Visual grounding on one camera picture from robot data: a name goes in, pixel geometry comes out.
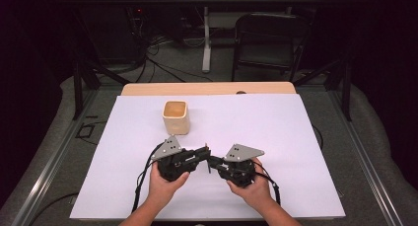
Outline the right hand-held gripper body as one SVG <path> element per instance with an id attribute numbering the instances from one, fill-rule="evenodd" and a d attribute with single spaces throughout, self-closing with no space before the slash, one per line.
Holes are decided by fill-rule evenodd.
<path id="1" fill-rule="evenodd" d="M 217 171 L 222 179 L 230 181 L 240 188 L 245 188 L 255 178 L 252 159 L 263 154 L 264 152 L 260 149 L 234 144 L 226 156 L 221 159 L 221 163 L 217 165 Z"/>

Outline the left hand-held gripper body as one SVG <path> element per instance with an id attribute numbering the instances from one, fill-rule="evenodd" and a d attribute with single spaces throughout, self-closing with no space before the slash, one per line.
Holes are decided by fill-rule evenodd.
<path id="1" fill-rule="evenodd" d="M 199 158 L 194 150 L 182 148 L 175 136 L 170 136 L 156 147 L 151 160 L 158 162 L 158 169 L 163 179 L 173 182 L 185 172 L 193 172 Z"/>

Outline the person's left hand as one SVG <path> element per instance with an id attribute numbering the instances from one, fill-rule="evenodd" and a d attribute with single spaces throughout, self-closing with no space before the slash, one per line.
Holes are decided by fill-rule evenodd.
<path id="1" fill-rule="evenodd" d="M 153 169 L 150 176 L 147 199 L 155 206 L 165 207 L 174 197 L 175 192 L 187 181 L 189 172 L 181 174 L 175 181 L 169 182 L 161 177 L 158 169 Z"/>

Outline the person's right hand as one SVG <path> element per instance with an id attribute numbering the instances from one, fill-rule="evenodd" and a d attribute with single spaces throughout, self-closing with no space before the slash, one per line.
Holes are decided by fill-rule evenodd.
<path id="1" fill-rule="evenodd" d="M 269 182 L 261 176 L 264 173 L 261 162 L 257 158 L 253 158 L 252 161 L 257 172 L 252 184 L 245 188 L 237 187 L 231 181 L 227 181 L 227 184 L 231 192 L 240 196 L 251 208 L 258 213 L 265 213 L 277 206 L 277 202 L 270 194 Z"/>

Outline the cream square cup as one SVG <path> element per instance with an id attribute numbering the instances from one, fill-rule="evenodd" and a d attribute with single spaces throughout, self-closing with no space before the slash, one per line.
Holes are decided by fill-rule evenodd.
<path id="1" fill-rule="evenodd" d="M 187 102 L 167 101 L 163 109 L 163 120 L 168 134 L 187 134 L 190 129 Z"/>

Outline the white paper sheet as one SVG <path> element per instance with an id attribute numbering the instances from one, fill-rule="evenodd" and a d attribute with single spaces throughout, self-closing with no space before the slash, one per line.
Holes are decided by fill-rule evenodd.
<path id="1" fill-rule="evenodd" d="M 116 99 L 92 164 L 70 214 L 80 220 L 124 219 L 132 210 L 136 180 L 151 151 L 168 136 L 165 96 Z M 339 218 L 345 211 L 297 94 L 186 96 L 190 130 L 181 147 L 207 142 L 223 157 L 234 144 L 264 152 L 260 160 L 278 184 L 282 207 L 296 218 Z M 200 163 L 160 221 L 256 220 L 259 215 L 230 192 L 216 171 Z"/>

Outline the wooden table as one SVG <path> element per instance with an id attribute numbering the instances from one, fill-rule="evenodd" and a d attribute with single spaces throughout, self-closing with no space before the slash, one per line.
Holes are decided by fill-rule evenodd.
<path id="1" fill-rule="evenodd" d="M 196 96 L 233 94 L 296 94 L 290 82 L 207 82 L 127 84 L 122 96 Z"/>

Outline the white desk leg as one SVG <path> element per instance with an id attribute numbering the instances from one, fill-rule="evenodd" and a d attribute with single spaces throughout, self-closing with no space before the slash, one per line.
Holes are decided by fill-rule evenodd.
<path id="1" fill-rule="evenodd" d="M 210 44 L 210 28 L 209 28 L 209 11 L 208 8 L 204 8 L 204 50 L 202 60 L 202 72 L 210 72 L 211 61 L 211 44 Z"/>

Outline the black metal stand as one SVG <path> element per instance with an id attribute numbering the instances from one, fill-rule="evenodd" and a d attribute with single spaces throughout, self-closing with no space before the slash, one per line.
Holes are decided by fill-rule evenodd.
<path id="1" fill-rule="evenodd" d="M 77 119 L 84 109 L 83 84 L 86 84 L 89 89 L 93 90 L 97 90 L 102 85 L 96 75 L 97 71 L 121 85 L 129 83 L 127 79 L 111 72 L 97 62 L 84 58 L 80 55 L 78 55 L 73 61 L 72 66 L 75 98 L 75 112 L 73 119 Z"/>
<path id="2" fill-rule="evenodd" d="M 301 86 L 313 78 L 327 71 L 329 75 L 324 81 L 324 87 L 327 91 L 335 91 L 339 85 L 342 85 L 341 92 L 341 110 L 348 121 L 351 121 L 350 114 L 350 95 L 351 95 L 351 65 L 350 58 L 342 55 L 324 66 L 310 72 L 307 76 L 293 82 L 295 86 Z"/>

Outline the black folding chair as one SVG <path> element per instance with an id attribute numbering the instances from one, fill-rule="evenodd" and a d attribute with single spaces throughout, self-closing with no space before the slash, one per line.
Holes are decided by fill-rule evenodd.
<path id="1" fill-rule="evenodd" d="M 232 80 L 240 67 L 279 70 L 292 81 L 311 33 L 298 15 L 250 13 L 235 23 Z"/>

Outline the black horizontal bar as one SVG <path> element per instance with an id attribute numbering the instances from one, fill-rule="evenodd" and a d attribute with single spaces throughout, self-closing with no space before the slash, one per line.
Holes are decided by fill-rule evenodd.
<path id="1" fill-rule="evenodd" d="M 52 2 L 71 6 L 238 6 L 244 4 L 353 6 L 367 4 L 368 0 L 52 0 Z"/>

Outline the dark equipment with red light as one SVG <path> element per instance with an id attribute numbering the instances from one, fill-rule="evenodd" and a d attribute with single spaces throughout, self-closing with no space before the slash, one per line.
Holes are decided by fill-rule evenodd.
<path id="1" fill-rule="evenodd" d="M 129 25 L 134 33 L 140 33 L 146 23 L 146 15 L 140 7 L 126 7 Z"/>

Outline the aluminium rail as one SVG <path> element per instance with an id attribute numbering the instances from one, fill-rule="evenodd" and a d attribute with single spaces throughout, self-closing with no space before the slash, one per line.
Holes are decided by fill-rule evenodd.
<path id="1" fill-rule="evenodd" d="M 72 118 L 66 98 L 58 117 L 35 154 L 18 193 L 22 204 L 10 226 L 79 226 L 70 218 L 106 121 L 106 110 L 95 111 L 98 91 L 88 91 L 85 108 Z"/>
<path id="2" fill-rule="evenodd" d="M 383 182 L 375 169 L 353 123 L 349 121 L 342 110 L 342 100 L 336 91 L 328 92 L 329 99 L 332 101 L 336 112 L 341 119 L 348 135 L 350 136 L 354 152 L 359 161 L 362 172 L 374 195 L 374 198 L 383 214 L 387 226 L 404 226 L 394 204 L 383 185 Z"/>

